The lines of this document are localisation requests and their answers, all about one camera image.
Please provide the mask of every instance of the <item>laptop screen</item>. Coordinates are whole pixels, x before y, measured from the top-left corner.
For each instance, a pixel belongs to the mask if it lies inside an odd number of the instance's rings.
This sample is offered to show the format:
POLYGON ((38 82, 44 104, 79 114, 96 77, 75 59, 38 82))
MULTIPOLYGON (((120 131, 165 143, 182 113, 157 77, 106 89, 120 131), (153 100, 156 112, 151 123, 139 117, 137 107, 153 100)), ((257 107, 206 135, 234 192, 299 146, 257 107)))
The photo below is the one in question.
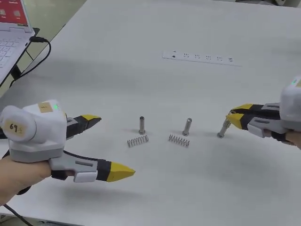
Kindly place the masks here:
POLYGON ((28 25, 21 0, 0 0, 0 23, 28 25))

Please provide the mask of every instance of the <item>laptop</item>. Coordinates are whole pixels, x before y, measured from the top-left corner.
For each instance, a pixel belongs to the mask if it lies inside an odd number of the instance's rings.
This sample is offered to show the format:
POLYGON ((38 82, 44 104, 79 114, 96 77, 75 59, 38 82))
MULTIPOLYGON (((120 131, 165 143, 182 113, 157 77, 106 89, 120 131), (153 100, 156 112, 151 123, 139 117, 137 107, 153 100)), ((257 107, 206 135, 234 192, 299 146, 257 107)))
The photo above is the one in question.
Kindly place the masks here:
POLYGON ((0 84, 34 36, 23 0, 0 0, 0 84))

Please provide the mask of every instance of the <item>hand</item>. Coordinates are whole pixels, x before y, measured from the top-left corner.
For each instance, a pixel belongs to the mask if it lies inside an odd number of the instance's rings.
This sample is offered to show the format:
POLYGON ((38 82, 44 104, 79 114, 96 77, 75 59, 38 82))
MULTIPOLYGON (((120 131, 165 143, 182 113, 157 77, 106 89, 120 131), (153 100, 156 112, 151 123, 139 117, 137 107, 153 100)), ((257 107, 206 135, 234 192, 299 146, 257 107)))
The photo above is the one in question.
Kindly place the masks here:
POLYGON ((10 156, 0 160, 0 206, 6 204, 22 189, 32 186, 51 175, 47 161, 21 163, 10 156))
POLYGON ((301 133, 298 132, 288 132, 285 135, 286 140, 290 141, 294 145, 296 145, 298 148, 301 149, 301 133))

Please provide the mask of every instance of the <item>floor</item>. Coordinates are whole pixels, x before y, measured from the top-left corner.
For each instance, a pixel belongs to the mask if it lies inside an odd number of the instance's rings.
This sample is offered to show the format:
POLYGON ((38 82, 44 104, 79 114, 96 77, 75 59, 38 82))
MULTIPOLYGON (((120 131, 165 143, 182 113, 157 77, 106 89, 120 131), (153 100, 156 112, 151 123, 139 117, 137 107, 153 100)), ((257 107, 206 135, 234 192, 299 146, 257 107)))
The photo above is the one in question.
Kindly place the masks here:
MULTIPOLYGON (((86 0, 23 0, 33 27, 40 28, 39 36, 52 40, 61 28, 71 19, 86 0)), ((46 45, 34 43, 28 48, 30 55, 35 58, 46 45)), ((24 70, 32 62, 28 55, 24 55, 18 66, 24 70)), ((38 221, 30 221, 35 226, 44 225, 38 221)), ((24 226, 16 218, 0 217, 1 226, 24 226)))

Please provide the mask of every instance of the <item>laptop keyboard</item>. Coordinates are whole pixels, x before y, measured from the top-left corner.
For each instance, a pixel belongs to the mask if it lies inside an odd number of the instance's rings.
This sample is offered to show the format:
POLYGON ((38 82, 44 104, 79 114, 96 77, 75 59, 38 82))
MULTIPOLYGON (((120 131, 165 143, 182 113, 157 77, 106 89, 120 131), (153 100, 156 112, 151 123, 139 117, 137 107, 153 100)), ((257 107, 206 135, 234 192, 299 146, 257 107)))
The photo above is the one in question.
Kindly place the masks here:
POLYGON ((0 68, 4 67, 9 61, 9 58, 13 55, 15 49, 22 41, 22 37, 19 38, 0 38, 0 68))

